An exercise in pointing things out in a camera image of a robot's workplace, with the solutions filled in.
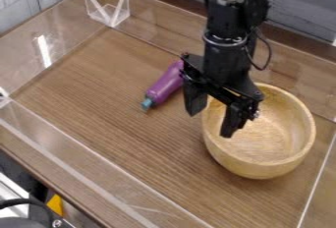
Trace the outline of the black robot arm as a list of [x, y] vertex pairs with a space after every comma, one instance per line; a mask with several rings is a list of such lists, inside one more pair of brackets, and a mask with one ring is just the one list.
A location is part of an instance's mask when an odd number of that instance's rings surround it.
[[231, 138], [248, 121], [259, 117], [264, 93], [250, 77], [256, 67], [259, 26], [268, 16], [268, 0], [204, 0], [208, 12], [203, 55], [182, 55], [186, 110], [204, 111], [208, 98], [226, 105], [219, 134]]

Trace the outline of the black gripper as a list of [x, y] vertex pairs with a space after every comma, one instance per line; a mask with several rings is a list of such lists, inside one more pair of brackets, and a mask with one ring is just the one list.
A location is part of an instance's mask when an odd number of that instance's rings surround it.
[[258, 35], [220, 38], [204, 34], [204, 55], [182, 56], [184, 79], [184, 103], [191, 116], [208, 105], [208, 96], [227, 105], [220, 135], [230, 139], [244, 127], [247, 120], [256, 118], [264, 94], [254, 84], [250, 71]]

